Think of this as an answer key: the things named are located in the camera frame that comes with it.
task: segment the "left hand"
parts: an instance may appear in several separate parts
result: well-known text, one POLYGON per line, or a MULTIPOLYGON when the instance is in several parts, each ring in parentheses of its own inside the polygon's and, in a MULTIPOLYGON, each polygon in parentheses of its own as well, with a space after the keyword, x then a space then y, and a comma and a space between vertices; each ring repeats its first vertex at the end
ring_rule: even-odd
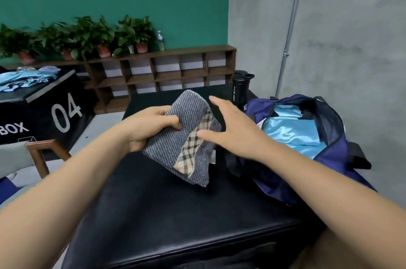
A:
POLYGON ((117 124, 119 133, 125 135, 126 142, 129 144, 129 152, 143 149, 147 139, 165 127, 171 126, 176 130, 182 128, 178 116, 165 115, 169 110, 170 105, 145 108, 117 124))

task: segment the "plastic water bottle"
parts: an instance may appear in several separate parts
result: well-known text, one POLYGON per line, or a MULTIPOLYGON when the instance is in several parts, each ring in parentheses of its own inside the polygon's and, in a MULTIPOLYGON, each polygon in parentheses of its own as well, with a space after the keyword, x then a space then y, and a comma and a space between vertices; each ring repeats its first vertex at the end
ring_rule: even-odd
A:
POLYGON ((165 42, 164 42, 164 37, 161 34, 161 31, 158 31, 158 45, 159 45, 159 49, 161 51, 165 51, 165 42))

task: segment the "gray striped towel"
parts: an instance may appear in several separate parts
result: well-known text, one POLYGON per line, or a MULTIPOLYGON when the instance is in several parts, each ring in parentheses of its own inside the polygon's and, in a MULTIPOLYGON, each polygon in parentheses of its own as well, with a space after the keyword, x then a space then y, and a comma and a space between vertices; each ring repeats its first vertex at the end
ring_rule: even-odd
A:
POLYGON ((214 144, 198 138, 196 133, 200 129, 220 132, 221 125, 207 101, 192 90, 184 91, 167 115, 177 115, 182 129, 164 128, 148 140, 143 154, 188 183, 207 186, 214 144))

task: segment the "gray concrete wall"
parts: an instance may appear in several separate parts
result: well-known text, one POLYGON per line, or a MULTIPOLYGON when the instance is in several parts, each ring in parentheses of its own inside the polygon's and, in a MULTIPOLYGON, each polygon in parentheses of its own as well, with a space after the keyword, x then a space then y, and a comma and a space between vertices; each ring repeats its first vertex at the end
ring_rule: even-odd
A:
POLYGON ((237 48, 236 69, 255 74, 250 89, 275 94, 293 0, 229 0, 228 43, 237 48))
POLYGON ((406 0, 300 0, 290 54, 281 97, 323 96, 406 207, 406 0))

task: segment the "cubby shelf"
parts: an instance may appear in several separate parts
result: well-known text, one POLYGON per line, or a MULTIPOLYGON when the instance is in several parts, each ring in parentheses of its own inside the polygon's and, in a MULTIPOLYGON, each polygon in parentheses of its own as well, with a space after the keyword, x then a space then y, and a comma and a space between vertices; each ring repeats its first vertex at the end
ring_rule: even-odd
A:
MULTIPOLYGON (((160 91, 160 82, 181 80, 182 88, 184 81, 192 78, 203 78, 205 86, 208 85, 210 76, 225 76, 226 82, 231 82, 236 67, 236 48, 230 45, 204 46, 193 48, 170 49, 165 51, 149 52, 144 54, 134 54, 116 56, 108 58, 91 59, 89 61, 46 61, 32 65, 42 66, 75 66, 84 65, 89 73, 89 79, 82 83, 86 90, 93 90, 98 97, 98 102, 94 107, 96 114, 122 112, 125 111, 132 96, 137 94, 137 84, 154 84, 155 90, 160 91), (208 54, 212 52, 225 52, 225 66, 209 67, 208 54), (181 56, 201 55, 203 68, 181 69, 181 56), (178 56, 179 70, 156 71, 155 58, 162 56, 178 56), (129 60, 140 60, 150 62, 151 73, 132 74, 129 60), (102 63, 116 61, 119 63, 122 76, 107 77, 102 63), (114 97, 112 86, 126 86, 129 96, 114 97)), ((14 63, 7 66, 8 69, 16 69, 22 66, 21 63, 14 63)))

